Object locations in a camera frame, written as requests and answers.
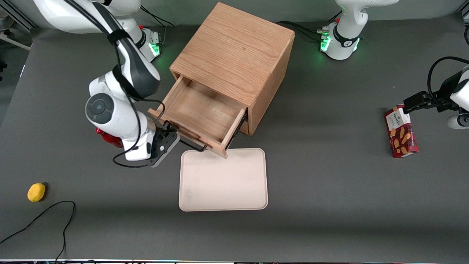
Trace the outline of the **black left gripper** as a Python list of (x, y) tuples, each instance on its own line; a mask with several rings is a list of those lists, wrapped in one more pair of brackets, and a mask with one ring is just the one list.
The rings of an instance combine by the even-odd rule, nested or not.
[(450, 99), (451, 94), (455, 91), (457, 85), (459, 84), (459, 79), (461, 78), (461, 76), (461, 71), (455, 73), (454, 75), (444, 80), (444, 82), (442, 82), (438, 91), (432, 92), (432, 72), (429, 72), (427, 79), (428, 93), (425, 91), (421, 91), (405, 99), (403, 101), (404, 113), (410, 114), (411, 112), (417, 110), (427, 110), (432, 109), (434, 107), (438, 112), (444, 112), (446, 110), (463, 112), (462, 108)]

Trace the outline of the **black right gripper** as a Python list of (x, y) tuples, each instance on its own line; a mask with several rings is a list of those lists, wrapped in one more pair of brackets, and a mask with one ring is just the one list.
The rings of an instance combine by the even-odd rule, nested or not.
[(151, 144), (151, 160), (162, 160), (172, 151), (179, 142), (179, 127), (165, 121), (162, 127), (156, 127), (154, 139)]

